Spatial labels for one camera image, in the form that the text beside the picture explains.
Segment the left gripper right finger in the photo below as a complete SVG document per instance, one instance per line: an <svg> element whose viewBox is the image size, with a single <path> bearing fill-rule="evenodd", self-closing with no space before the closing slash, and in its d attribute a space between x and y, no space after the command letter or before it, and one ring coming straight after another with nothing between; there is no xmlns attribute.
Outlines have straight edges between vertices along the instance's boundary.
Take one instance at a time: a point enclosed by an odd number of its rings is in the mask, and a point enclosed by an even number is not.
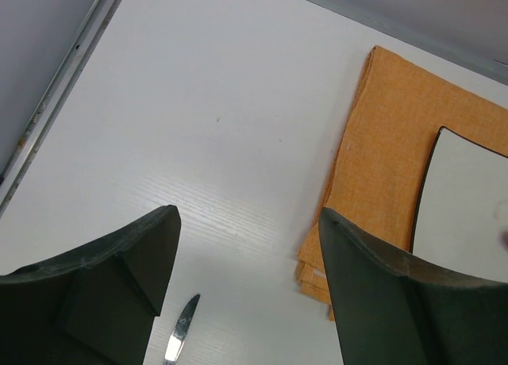
<svg viewBox="0 0 508 365"><path fill-rule="evenodd" d="M329 208L318 230L344 363L506 363L504 282L429 263Z"/></svg>

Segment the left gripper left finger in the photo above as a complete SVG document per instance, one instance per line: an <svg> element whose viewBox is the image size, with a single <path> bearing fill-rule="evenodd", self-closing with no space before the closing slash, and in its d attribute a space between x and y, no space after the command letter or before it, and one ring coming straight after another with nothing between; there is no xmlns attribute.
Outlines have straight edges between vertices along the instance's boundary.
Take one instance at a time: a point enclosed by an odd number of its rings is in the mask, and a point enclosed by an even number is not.
<svg viewBox="0 0 508 365"><path fill-rule="evenodd" d="M181 218L161 206L1 278L4 364L141 364L161 314Z"/></svg>

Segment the white square plate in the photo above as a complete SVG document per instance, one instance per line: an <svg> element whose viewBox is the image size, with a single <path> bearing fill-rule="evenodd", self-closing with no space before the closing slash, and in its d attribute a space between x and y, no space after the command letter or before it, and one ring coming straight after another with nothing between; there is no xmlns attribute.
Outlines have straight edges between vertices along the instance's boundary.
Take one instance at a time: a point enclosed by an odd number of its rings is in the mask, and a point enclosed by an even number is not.
<svg viewBox="0 0 508 365"><path fill-rule="evenodd" d="M507 157L442 126L425 169L411 251L420 257L504 252Z"/></svg>

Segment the orange cloth placemat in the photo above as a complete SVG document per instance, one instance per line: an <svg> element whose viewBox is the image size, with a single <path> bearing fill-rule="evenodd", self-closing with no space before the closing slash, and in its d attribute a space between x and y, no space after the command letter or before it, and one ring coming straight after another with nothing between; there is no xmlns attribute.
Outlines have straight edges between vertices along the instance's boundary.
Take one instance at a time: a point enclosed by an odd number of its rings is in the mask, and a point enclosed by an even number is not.
<svg viewBox="0 0 508 365"><path fill-rule="evenodd" d="M321 204L408 249L425 166L442 126L496 152L507 151L505 108L374 47Z"/></svg>

